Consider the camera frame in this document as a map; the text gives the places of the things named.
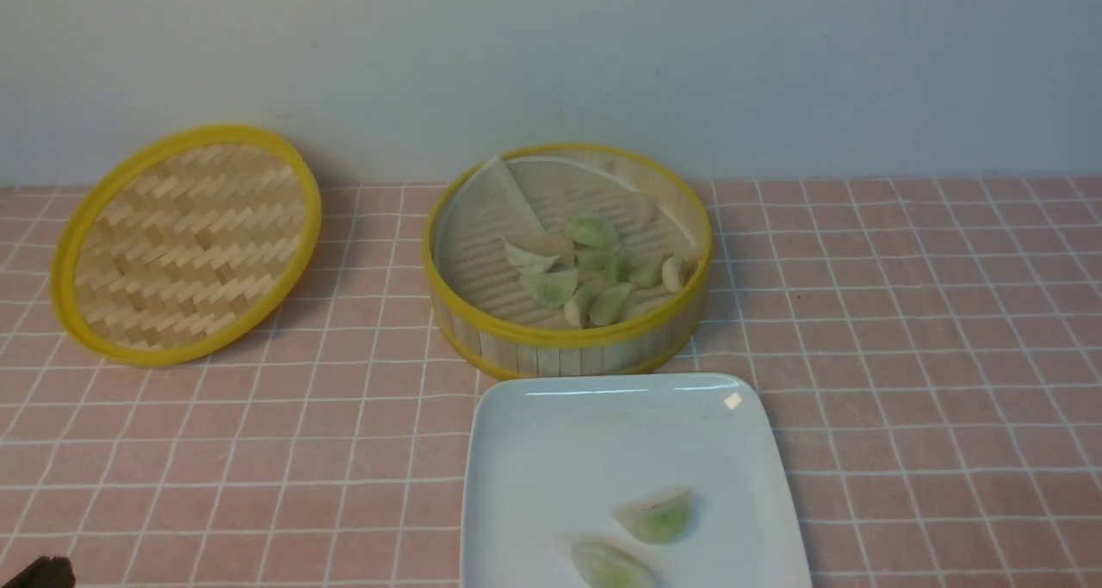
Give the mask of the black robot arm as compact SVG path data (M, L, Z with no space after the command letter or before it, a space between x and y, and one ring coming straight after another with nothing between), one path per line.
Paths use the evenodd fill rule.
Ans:
M72 563L63 556L42 556L23 571L17 573L3 588L74 588L76 576Z

